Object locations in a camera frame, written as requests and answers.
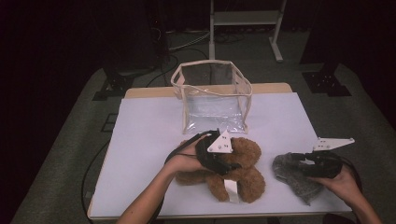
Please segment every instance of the forearm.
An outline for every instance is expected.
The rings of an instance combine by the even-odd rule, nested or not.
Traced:
[[[146,224],[163,199],[176,172],[164,166],[145,190],[129,205],[117,224]]]
[[[352,208],[356,217],[361,221],[361,224],[382,223],[374,208],[362,195],[353,203],[349,203],[348,205]]]

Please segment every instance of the stuffed toy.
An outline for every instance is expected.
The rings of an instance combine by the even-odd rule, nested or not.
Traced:
[[[232,153],[224,153],[220,158],[227,163],[238,163],[239,168],[226,175],[218,175],[212,171],[179,172],[176,181],[180,185],[194,185],[206,182],[211,193],[221,202],[229,200],[224,186],[224,179],[237,182],[238,194],[242,201],[253,203],[264,193],[265,181],[262,174],[254,166],[262,151],[253,141],[239,137],[231,138]]]

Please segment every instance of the transparent plastic bag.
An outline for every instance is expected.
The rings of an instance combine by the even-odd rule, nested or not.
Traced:
[[[231,62],[182,63],[172,75],[175,95],[183,101],[183,133],[228,130],[247,133],[251,84]]]

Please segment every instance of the hand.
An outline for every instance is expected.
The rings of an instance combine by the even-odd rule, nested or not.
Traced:
[[[319,177],[309,178],[324,185],[348,205],[351,205],[356,202],[359,197],[362,197],[352,171],[345,165],[342,167],[340,174],[333,179]]]
[[[196,152],[195,146],[197,143],[205,138],[206,135],[202,136],[195,142],[191,143],[184,149],[182,149],[178,154],[176,154],[172,159],[169,160],[165,164],[165,166],[169,166],[174,170],[183,171],[183,172],[193,172],[196,170],[204,170],[206,169],[197,159],[196,159]]]

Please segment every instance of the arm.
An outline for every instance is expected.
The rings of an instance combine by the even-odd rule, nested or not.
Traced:
[[[195,145],[192,143],[181,152],[184,154],[195,155]],[[128,206],[117,221],[117,224],[149,222],[154,214],[170,183],[178,171],[191,172],[204,169],[198,160],[192,157],[176,155],[167,162],[160,172],[152,179],[148,186],[140,195]]]
[[[324,185],[335,193],[335,195],[344,200],[344,202],[352,208],[352,211],[361,221],[361,224],[382,223],[374,208],[359,190],[352,172],[345,165],[341,173],[334,179],[314,177],[310,179]]]

